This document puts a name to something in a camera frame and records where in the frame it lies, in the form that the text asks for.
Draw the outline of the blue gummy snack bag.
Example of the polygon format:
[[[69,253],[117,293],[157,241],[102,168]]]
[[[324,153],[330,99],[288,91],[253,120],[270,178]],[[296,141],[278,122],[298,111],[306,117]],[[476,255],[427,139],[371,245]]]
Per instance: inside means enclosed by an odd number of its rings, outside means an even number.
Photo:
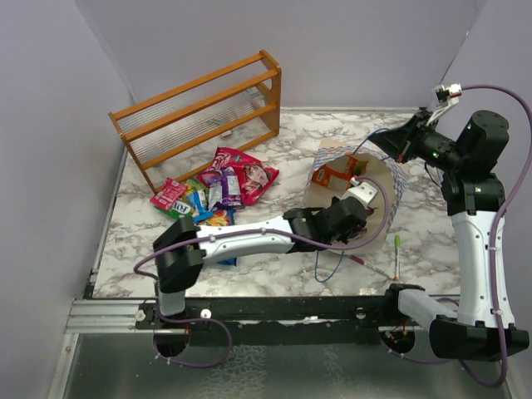
[[[199,221],[197,225],[217,226],[217,227],[234,225],[234,210],[233,209],[217,210],[208,219]],[[218,264],[236,267],[237,259],[231,258],[231,259],[220,260]]]

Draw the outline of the green snack bag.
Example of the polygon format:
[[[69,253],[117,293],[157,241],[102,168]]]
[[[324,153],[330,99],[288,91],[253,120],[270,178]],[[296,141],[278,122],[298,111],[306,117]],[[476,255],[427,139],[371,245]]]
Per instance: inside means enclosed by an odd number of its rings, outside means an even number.
[[[191,216],[193,218],[193,212],[195,209],[190,206],[190,202],[188,200],[188,195],[191,194],[193,190],[204,190],[208,198],[209,190],[199,180],[194,178],[187,179],[182,184],[187,186],[187,190],[183,196],[173,203],[169,210],[163,210],[156,207],[159,211],[167,214],[173,219],[182,219],[187,216]]]

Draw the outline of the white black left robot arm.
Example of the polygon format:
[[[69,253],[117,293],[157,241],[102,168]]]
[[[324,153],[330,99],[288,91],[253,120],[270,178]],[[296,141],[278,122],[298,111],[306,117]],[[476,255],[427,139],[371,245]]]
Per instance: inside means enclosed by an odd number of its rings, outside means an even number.
[[[367,223],[365,195],[345,194],[327,208],[294,208],[262,222],[230,226],[174,222],[153,243],[158,277],[155,318],[174,328],[183,320],[185,292],[207,264],[255,254],[307,253],[346,244]]]

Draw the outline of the red pink snack bag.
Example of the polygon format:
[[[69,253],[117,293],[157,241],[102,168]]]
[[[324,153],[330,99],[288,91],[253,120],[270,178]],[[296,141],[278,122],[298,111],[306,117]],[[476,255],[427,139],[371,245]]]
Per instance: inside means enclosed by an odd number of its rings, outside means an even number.
[[[256,204],[279,175],[279,170],[251,155],[229,147],[217,149],[211,166],[216,170],[227,168],[234,170],[239,180],[240,193],[245,206]]]

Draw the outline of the small blue snack packet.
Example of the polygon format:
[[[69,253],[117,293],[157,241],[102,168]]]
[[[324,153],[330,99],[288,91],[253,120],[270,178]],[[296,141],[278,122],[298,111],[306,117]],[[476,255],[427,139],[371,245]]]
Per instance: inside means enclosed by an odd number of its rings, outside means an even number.
[[[196,223],[207,220],[213,216],[209,210],[207,194],[204,190],[193,190],[188,195],[190,206],[195,209],[193,212],[193,221]]]

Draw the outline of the blue checkered paper bag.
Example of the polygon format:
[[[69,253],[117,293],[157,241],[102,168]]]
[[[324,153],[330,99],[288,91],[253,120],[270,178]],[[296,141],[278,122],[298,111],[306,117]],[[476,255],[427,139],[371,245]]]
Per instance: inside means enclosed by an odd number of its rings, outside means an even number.
[[[386,242],[388,231],[392,226],[406,187],[406,173],[399,164],[389,159],[381,150],[372,150],[367,145],[349,145],[338,140],[323,139],[318,146],[318,151],[308,175],[308,182],[305,186],[304,205],[306,207],[328,207],[333,198],[340,198],[344,194],[344,192],[336,192],[317,185],[311,181],[311,178],[313,172],[319,166],[348,154],[353,154],[361,160],[369,161],[365,174],[360,176],[369,178],[368,184],[377,189],[377,196],[369,204],[369,207],[378,207],[380,209],[381,222],[383,220],[386,221],[383,230],[379,232],[379,235],[372,242],[358,249],[343,253],[346,258],[350,255],[355,255],[365,259],[368,255],[376,254],[380,251]],[[352,246],[369,239],[377,231],[380,224],[372,231],[372,234],[365,235],[363,239],[349,240],[348,244]]]

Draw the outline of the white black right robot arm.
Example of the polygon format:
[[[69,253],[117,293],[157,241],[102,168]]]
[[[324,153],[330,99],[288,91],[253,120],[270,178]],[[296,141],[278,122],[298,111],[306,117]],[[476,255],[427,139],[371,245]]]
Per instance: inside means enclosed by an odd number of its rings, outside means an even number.
[[[452,311],[416,285],[392,284],[382,316],[392,325],[408,318],[429,333],[442,359],[496,362],[524,351],[528,332],[515,326],[505,289],[498,213],[505,189],[493,168],[509,140],[509,123],[493,111],[472,114],[457,140],[436,131],[428,111],[405,125],[373,135],[371,143],[398,163],[419,158],[443,172],[441,193],[455,232],[461,278]]]

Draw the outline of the purple snack bag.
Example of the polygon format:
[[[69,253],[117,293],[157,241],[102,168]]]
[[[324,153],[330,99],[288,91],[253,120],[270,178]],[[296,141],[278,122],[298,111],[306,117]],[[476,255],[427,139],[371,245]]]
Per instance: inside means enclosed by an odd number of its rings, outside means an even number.
[[[221,170],[206,170],[199,180],[209,189],[209,210],[242,209],[244,200],[239,179],[233,167]]]

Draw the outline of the red candy packet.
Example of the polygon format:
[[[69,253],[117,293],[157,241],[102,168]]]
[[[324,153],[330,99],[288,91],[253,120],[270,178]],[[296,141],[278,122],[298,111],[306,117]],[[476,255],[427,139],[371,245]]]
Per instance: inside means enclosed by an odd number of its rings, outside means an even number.
[[[177,180],[167,178],[163,189],[155,194],[150,199],[150,202],[159,209],[169,210],[173,203],[185,194],[186,190],[186,185]]]

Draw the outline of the pink berry candy packet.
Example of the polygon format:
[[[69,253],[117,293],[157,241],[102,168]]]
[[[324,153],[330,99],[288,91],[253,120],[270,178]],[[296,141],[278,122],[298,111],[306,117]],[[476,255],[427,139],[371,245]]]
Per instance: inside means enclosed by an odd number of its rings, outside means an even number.
[[[378,207],[367,207],[366,208],[366,221],[362,227],[356,228],[353,230],[348,238],[350,240],[363,239],[365,235],[372,234],[372,231],[378,227],[381,223],[381,218],[379,215],[380,209]]]

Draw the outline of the orange snack box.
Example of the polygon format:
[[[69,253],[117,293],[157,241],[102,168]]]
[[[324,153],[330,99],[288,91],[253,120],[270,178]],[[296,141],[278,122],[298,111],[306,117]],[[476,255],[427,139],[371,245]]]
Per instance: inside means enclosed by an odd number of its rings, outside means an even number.
[[[354,176],[364,175],[369,161],[361,160],[353,154],[342,155],[319,166],[313,172],[311,181],[336,192],[345,192]]]

